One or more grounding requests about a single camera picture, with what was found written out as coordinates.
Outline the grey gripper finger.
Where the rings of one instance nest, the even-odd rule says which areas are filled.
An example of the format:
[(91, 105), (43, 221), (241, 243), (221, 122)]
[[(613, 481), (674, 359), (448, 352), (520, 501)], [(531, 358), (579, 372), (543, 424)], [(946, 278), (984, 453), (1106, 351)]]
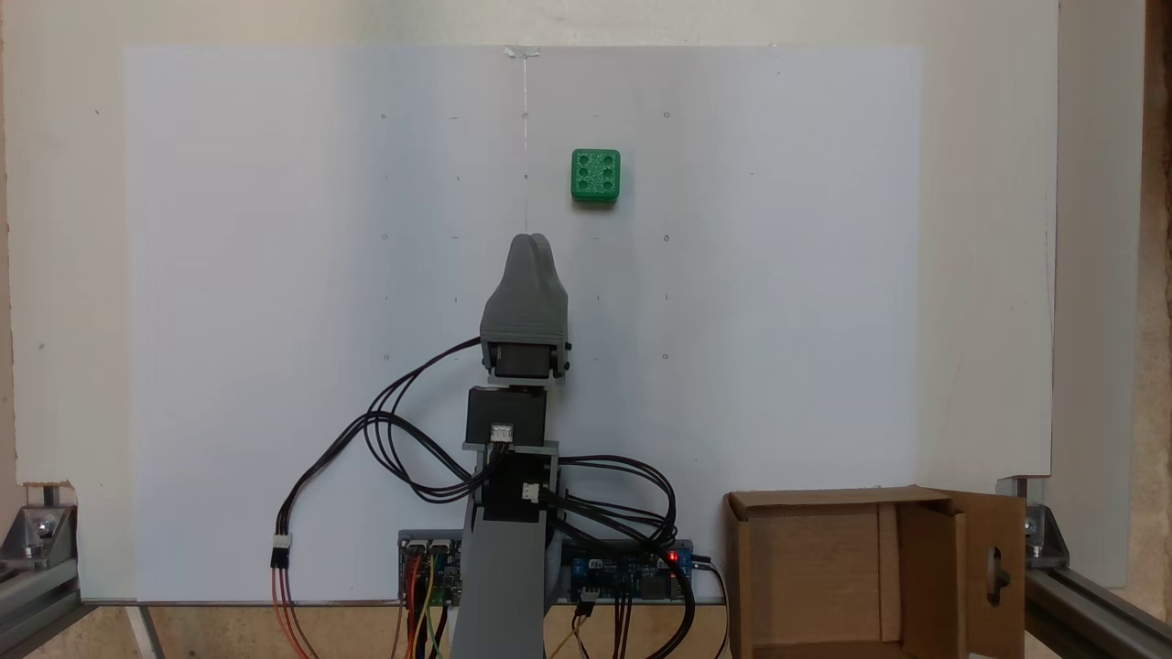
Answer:
[(509, 245), (500, 280), (491, 297), (533, 295), (533, 242), (527, 233), (516, 235)]
[(548, 238), (541, 233), (533, 233), (534, 264), (538, 272), (538, 280), (545, 291), (546, 297), (563, 297), (563, 283), (554, 263), (554, 252)]

